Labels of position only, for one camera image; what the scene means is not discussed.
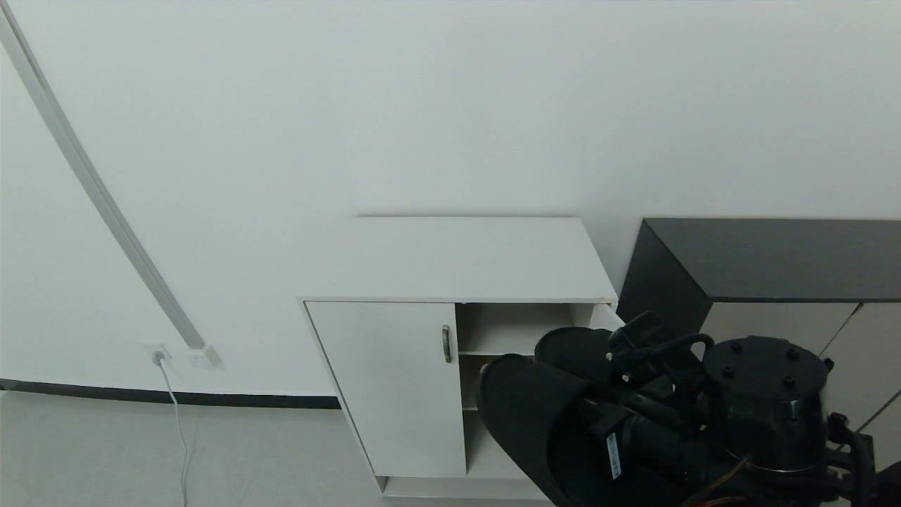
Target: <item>cabinet top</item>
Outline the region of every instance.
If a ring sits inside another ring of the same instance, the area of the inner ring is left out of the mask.
[[[578,218],[363,217],[300,253],[301,300],[615,302]]]
[[[901,222],[646,218],[711,300],[901,300]]]

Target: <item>black tabletop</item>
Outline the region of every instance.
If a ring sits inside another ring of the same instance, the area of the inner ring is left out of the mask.
[[[901,221],[645,222],[711,300],[901,301]]]

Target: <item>white cable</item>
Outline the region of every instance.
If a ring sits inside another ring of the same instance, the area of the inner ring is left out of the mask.
[[[154,357],[153,363],[159,366],[159,370],[163,372],[163,379],[166,381],[169,398],[172,399],[172,404],[175,405],[175,423],[178,426],[178,436],[181,437],[181,447],[185,449],[185,459],[181,462],[181,500],[182,506],[187,507],[187,442],[185,441],[185,434],[181,431],[181,419],[178,418],[178,401],[175,399],[175,393],[172,392],[172,386],[169,385],[166,368],[163,368],[162,361],[158,357]]]

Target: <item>white wall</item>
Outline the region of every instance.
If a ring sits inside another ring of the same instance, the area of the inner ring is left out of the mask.
[[[329,217],[575,214],[617,286],[642,216],[901,217],[897,3],[11,4],[223,357],[180,389],[331,391],[293,299]],[[11,81],[0,374],[158,389],[133,343],[177,336]]]

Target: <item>black baseboard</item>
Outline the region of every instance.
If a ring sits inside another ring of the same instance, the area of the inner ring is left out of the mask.
[[[62,383],[22,382],[0,379],[0,390],[16,392],[37,392],[93,398],[97,400],[145,401],[149,403],[171,403],[168,392],[143,391],[140,389],[117,389],[114,387],[86,387]],[[178,403],[185,405],[215,405],[222,407],[257,407],[274,409],[329,409],[340,410],[338,398],[334,396],[272,396],[255,394],[204,394],[201,392],[176,392]]]

